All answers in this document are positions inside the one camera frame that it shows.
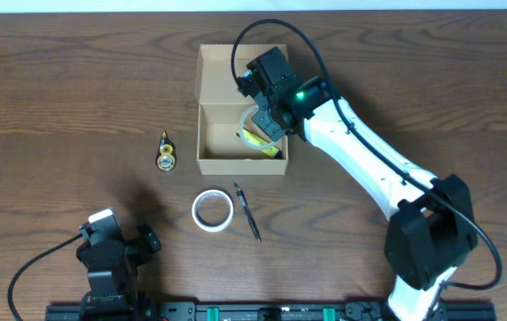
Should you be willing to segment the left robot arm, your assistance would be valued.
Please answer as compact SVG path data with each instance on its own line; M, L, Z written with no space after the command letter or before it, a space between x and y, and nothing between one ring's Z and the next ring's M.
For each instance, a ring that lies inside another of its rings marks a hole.
M141 307L138 267L161 249L158 236L148 225L137 227L138 236L124 238L112 215L85 223L85 241L76 252L87 269L93 315L133 315Z

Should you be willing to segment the black aluminium mounting rail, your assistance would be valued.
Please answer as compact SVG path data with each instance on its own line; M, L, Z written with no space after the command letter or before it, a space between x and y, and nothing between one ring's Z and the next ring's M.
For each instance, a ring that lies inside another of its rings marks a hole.
M380 301L343 304L194 304L162 303L138 317L157 321L379 321L396 317ZM433 321L496 321L490 302L442 301L427 316Z

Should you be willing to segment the white tape roll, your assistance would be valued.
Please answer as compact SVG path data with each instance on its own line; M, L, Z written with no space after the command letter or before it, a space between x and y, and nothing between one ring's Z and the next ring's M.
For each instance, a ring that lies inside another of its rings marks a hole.
M208 233L227 229L234 216L233 200L223 189L207 189L196 195L191 206L194 224Z

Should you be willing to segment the yellow highlighter marker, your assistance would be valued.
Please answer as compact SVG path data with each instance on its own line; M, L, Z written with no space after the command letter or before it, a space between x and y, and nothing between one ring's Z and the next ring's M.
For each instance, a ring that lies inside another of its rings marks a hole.
M262 144L267 144L268 142L262 138L261 136L258 136L250 131L248 131L248 129L245 129L244 130L244 133L245 133L245 136L255 145L262 145ZM268 158L270 159L277 159L277 160L280 160L283 156L283 153L282 153L282 150L279 149L278 147L274 146L270 149L266 149L266 150L263 150L263 151L258 151L258 152L262 152L264 155L266 155Z

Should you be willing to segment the clear tape roll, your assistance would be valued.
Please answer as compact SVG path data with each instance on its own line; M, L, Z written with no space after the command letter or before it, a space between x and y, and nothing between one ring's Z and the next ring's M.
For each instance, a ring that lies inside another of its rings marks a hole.
M258 108L258 105L251 105L248 109L246 109L243 114L241 115L240 117L240 120L239 120L239 136L240 136L240 139L250 148L254 149L254 150L258 150L258 151L263 151L263 150L266 150L266 149L270 149L274 146L276 146L277 143L279 143L279 141L276 141L276 142L271 142L271 143L267 143L267 144L262 144L262 145L255 145L253 144L246 136L245 136L245 133L244 133L244 130L245 130L245 120L246 118L253 112L253 111L257 111L259 108Z

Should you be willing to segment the black pen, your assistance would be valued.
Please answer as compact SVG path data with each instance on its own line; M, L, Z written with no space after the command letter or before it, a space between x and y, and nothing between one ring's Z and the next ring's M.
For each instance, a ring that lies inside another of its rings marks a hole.
M249 209L249 205L248 205L248 202L247 202L247 199L246 199L246 196L245 196L243 190L236 183L234 183L233 186L234 186L236 195L238 196L238 198L240 200L241 206L243 207L243 211L245 213L245 216L246 216L248 223L249 223L249 227L251 228L255 239L259 243L262 243L261 235L259 233L255 219L252 217L252 214Z

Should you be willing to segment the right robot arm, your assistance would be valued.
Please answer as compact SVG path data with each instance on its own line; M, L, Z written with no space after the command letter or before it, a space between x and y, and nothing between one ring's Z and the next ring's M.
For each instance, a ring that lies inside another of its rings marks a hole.
M478 244L470 191L409 161L370 130L328 74L304 80L273 47L233 77L254 100L254 123L273 141L300 136L331 156L374 199L388 221L386 259L397 275L378 317L447 317L440 295Z

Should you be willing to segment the cardboard box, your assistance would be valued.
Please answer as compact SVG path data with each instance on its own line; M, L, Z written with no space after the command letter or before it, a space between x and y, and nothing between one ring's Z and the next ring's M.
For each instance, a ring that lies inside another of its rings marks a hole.
M239 45L234 58L231 45L199 47L195 95L198 101L198 137L196 161L202 175L283 176L288 165L288 139L277 143L282 153L271 158L247 146L240 137L241 115L254 101L243 96L233 79L245 73L246 65L274 45Z

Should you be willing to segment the yellow black correction tape dispenser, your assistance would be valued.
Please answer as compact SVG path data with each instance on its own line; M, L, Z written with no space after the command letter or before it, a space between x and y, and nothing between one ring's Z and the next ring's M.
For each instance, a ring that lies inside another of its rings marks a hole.
M176 147L169 139L166 130L161 134L154 164L159 170L164 172L171 171L176 166Z

